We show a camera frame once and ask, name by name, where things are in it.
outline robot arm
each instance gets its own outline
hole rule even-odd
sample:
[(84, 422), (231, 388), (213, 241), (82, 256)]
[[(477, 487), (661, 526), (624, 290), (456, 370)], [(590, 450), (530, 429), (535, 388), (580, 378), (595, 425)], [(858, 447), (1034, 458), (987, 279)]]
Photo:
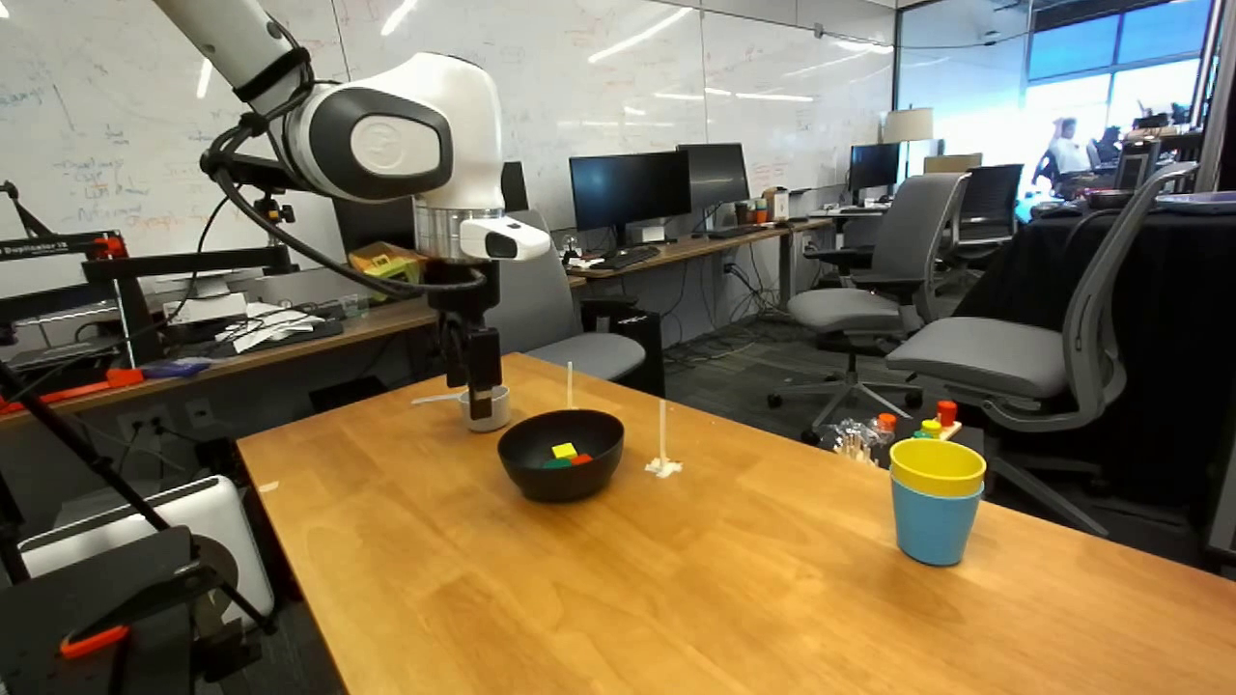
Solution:
[[(348, 199), (419, 198), (430, 209), (430, 217), (419, 217), (419, 249), (439, 263), (427, 267), (420, 290), (439, 310), (448, 383), (466, 384), (473, 429), (501, 425), (500, 331), (482, 324), (482, 313), (500, 299), (496, 263), (545, 256), (549, 234), (500, 217), (508, 199), (490, 74), (459, 59), (419, 55), (362, 82), (317, 83), (311, 55), (258, 0), (157, 0), (157, 7), (251, 102), (251, 114), (217, 137), (204, 165), (276, 240), (338, 267), (241, 199), (231, 182), (244, 165), (251, 168), (241, 173), (249, 182), (267, 177), (272, 185), (276, 177), (282, 190), (298, 185)], [(241, 162), (237, 145), (258, 129), (272, 136), (277, 165)]]
[(254, 0), (157, 0), (179, 29), (267, 119), (277, 165), (348, 199), (419, 198), (434, 257), (535, 257), (549, 234), (501, 210), (501, 127), (490, 74), (445, 55), (317, 83), (311, 55)]

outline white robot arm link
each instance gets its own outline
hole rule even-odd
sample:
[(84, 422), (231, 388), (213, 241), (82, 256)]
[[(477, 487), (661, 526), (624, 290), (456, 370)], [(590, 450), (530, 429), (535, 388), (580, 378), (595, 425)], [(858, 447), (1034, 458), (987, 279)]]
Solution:
[(221, 75), (272, 119), (290, 177), (325, 198), (419, 198), (419, 248), (437, 257), (535, 257), (549, 234), (501, 217), (500, 90), (445, 55), (312, 83), (311, 55), (258, 0), (156, 0)]

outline whiteboard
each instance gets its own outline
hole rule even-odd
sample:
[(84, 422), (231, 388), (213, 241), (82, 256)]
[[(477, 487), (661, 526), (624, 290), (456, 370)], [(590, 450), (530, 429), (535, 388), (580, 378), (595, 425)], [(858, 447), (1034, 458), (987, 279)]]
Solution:
[[(754, 190), (830, 185), (845, 145), (876, 136), (894, 59), (850, 55), (784, 24), (705, 15), (654, 0), (267, 0), (317, 75), (367, 75), (419, 51), (459, 55), (496, 74), (508, 159), (526, 165), (545, 227), (571, 227), (568, 159), (746, 144)], [(156, 0), (4, 0), (0, 177), (56, 230), (118, 227), (137, 256), (192, 249), (221, 199), (197, 168), (244, 102), (174, 29)], [(651, 43), (588, 61), (672, 10)], [(331, 204), (290, 198), (295, 234), (340, 257)], [(267, 241), (224, 209), (204, 248)]]

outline person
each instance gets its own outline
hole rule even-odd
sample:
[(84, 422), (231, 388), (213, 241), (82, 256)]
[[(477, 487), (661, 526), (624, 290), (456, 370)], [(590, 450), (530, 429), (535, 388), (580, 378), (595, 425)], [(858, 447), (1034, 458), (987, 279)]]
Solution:
[(1055, 119), (1034, 182), (1046, 177), (1059, 198), (1083, 198), (1093, 182), (1093, 149), (1078, 137), (1078, 119)]
[(1104, 127), (1101, 137), (1093, 137), (1093, 168), (1117, 168), (1121, 162), (1121, 127)]

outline gray office chair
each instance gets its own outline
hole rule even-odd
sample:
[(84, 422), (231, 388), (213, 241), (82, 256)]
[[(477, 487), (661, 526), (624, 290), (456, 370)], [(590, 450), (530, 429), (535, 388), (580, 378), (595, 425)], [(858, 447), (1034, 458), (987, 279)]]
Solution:
[[(1162, 168), (1133, 192), (1090, 257), (1059, 331), (996, 317), (944, 317), (887, 351), (887, 365), (939, 378), (952, 396), (979, 404), (994, 425), (1012, 431), (1084, 429), (1127, 383), (1114, 328), (1117, 268), (1136, 241), (1154, 192), (1189, 168), (1194, 165)], [(996, 440), (989, 440), (989, 470), (1055, 509), (1061, 521), (1104, 535), (1101, 521), (1029, 465), (1012, 463)]]
[(957, 263), (981, 267), (1012, 240), (1020, 168), (1020, 162), (970, 168), (957, 234), (952, 240)]
[(500, 304), (487, 313), (501, 351), (526, 351), (595, 378), (624, 378), (647, 362), (647, 348), (617, 331), (588, 331), (571, 279), (557, 249), (501, 263)]
[(819, 335), (819, 348), (845, 351), (841, 373), (822, 373), (806, 388), (833, 388), (833, 396), (813, 418), (803, 440), (819, 440), (822, 425), (845, 396), (866, 396), (882, 410), (908, 418), (884, 393), (921, 393), (912, 383), (862, 383), (858, 353), (884, 353), (921, 320), (939, 313), (939, 240), (957, 218), (967, 173), (921, 173), (908, 177), (887, 210), (876, 223), (875, 267), (853, 268), (845, 286), (806, 290), (787, 299), (792, 320)]

